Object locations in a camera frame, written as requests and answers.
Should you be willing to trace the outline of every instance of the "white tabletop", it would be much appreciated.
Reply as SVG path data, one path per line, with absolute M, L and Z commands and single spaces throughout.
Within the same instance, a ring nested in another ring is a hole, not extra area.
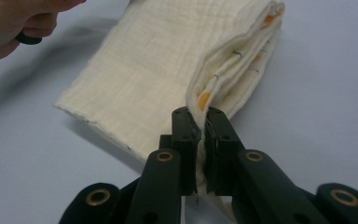
M 358 189 L 358 1 L 286 0 L 265 76 L 232 119 L 247 148 L 267 152 L 294 183 Z M 53 107 L 128 1 L 99 0 L 59 17 L 55 33 L 0 61 L 0 224 L 58 223 L 79 191 L 122 188 L 143 165 Z M 189 200 L 187 223 L 225 223 Z

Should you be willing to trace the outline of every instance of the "pinched cloth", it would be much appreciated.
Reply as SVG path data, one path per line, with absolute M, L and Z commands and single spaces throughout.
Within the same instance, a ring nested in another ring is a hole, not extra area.
M 133 0 L 56 106 L 140 161 L 186 105 L 204 130 L 209 106 L 231 118 L 263 76 L 284 5 L 271 0 Z M 204 148 L 198 150 L 197 179 Z

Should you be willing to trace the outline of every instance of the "cloth fold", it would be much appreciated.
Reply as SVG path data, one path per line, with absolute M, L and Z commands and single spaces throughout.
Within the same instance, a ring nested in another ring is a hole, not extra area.
M 203 130 L 207 108 L 231 118 L 262 77 L 284 4 L 271 0 L 132 0 L 56 106 L 141 161 L 187 105 Z M 198 180 L 204 183 L 203 146 Z

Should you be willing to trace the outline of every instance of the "yellow pattern on cloth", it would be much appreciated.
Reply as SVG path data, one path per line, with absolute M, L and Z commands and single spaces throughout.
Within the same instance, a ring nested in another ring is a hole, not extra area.
M 132 0 L 56 106 L 145 161 L 186 105 L 203 131 L 209 106 L 231 118 L 262 77 L 284 5 L 271 0 Z M 197 179 L 205 185 L 201 141 Z

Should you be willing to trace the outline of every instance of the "fabric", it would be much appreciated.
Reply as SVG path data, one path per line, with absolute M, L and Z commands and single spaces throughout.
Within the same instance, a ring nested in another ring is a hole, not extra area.
M 131 1 L 56 106 L 141 161 L 187 105 L 203 130 L 207 108 L 231 118 L 262 77 L 283 3 L 270 0 Z M 204 183 L 202 141 L 198 181 Z

